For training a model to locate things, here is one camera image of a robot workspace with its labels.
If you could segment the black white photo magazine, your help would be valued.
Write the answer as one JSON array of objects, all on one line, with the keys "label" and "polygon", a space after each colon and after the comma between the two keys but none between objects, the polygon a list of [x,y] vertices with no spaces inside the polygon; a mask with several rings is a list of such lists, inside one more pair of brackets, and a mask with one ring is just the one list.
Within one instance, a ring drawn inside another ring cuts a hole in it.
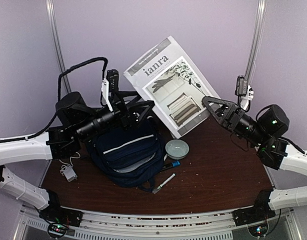
[{"label": "black white photo magazine", "polygon": [[152,47],[123,73],[153,112],[179,139],[210,113],[203,97],[220,96],[177,41],[169,36]]}]

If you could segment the navy blue student backpack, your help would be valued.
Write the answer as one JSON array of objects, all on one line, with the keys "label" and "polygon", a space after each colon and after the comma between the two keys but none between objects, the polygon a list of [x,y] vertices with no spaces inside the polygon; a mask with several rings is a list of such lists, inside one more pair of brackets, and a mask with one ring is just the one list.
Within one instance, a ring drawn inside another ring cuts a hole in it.
[{"label": "navy blue student backpack", "polygon": [[137,128],[119,127],[96,136],[85,147],[94,164],[114,184],[149,193],[155,188],[155,176],[167,156],[165,141],[153,116],[148,116]]}]

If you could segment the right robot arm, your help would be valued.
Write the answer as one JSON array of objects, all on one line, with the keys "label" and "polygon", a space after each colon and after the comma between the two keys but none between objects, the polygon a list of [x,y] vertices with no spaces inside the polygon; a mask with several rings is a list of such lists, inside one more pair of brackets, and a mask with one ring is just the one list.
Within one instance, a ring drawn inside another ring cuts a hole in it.
[{"label": "right robot arm", "polygon": [[[290,120],[279,105],[262,108],[253,119],[229,100],[205,96],[202,104],[222,128],[256,148],[263,165],[307,176],[307,151],[283,136]],[[277,210],[302,206],[307,206],[307,186],[266,189],[259,192],[253,206],[239,208],[232,216],[236,226],[243,226],[273,218]]]}]

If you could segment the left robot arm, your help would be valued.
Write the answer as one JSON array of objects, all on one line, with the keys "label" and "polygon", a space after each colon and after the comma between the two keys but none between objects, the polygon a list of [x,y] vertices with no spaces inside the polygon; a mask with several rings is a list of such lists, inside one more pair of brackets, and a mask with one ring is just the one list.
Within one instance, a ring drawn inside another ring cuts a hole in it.
[{"label": "left robot arm", "polygon": [[35,207],[41,218],[67,224],[58,195],[34,186],[15,175],[7,164],[31,160],[60,160],[78,152],[81,143],[113,128],[139,126],[154,107],[152,100],[142,100],[136,91],[119,91],[119,75],[114,70],[102,69],[101,107],[89,107],[77,92],[58,95],[54,119],[60,126],[48,124],[42,130],[18,137],[0,138],[0,190]]}]

